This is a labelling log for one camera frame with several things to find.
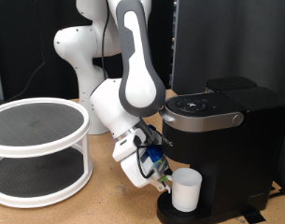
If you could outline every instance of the black panel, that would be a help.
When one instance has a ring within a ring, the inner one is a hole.
[[[228,91],[257,87],[257,84],[245,77],[213,78],[207,81],[207,88],[211,91]]]
[[[152,0],[148,27],[152,64],[166,88],[171,70],[173,10],[174,0]]]
[[[60,29],[90,25],[92,22],[78,13],[75,0],[37,0],[37,8],[44,37],[46,64],[36,74],[22,98],[78,98],[75,71],[57,55],[53,38]],[[36,1],[0,1],[0,74],[5,99],[20,93],[41,63]]]
[[[82,154],[70,147],[47,156],[0,161],[0,192],[31,198],[52,194],[75,183],[84,173]]]
[[[285,97],[285,0],[180,0],[174,90],[242,76]],[[285,188],[285,143],[275,180]]]

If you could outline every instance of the coffee machine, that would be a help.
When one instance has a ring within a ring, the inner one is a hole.
[[[207,93],[180,95],[160,111],[164,154],[203,177],[197,209],[158,200],[161,222],[208,224],[266,208],[285,135],[285,98],[243,77],[212,79]]]

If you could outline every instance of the table surface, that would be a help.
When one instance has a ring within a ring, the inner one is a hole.
[[[167,98],[175,95],[167,91]],[[145,119],[162,130],[157,113]],[[42,208],[18,209],[0,205],[0,223],[161,223],[156,216],[156,203],[161,192],[151,185],[136,188],[112,158],[114,141],[110,133],[90,135],[93,175],[88,184],[71,198]],[[173,170],[188,167],[169,160]],[[285,224],[285,196],[270,199],[262,215],[265,223]],[[224,224],[248,223],[243,217]]]

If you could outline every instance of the background wall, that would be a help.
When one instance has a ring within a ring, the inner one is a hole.
[[[167,86],[170,74],[173,0],[153,0],[152,8],[149,21],[152,60],[157,73]],[[80,16],[76,0],[37,0],[37,9],[44,37],[46,64],[20,98],[78,98],[77,76],[72,66],[55,52],[53,38],[60,29],[90,25],[92,22]],[[0,75],[5,100],[23,90],[29,77],[41,63],[36,1],[0,1]],[[100,59],[96,59],[95,63],[101,66]],[[105,63],[110,77],[122,76],[121,55],[106,58]]]

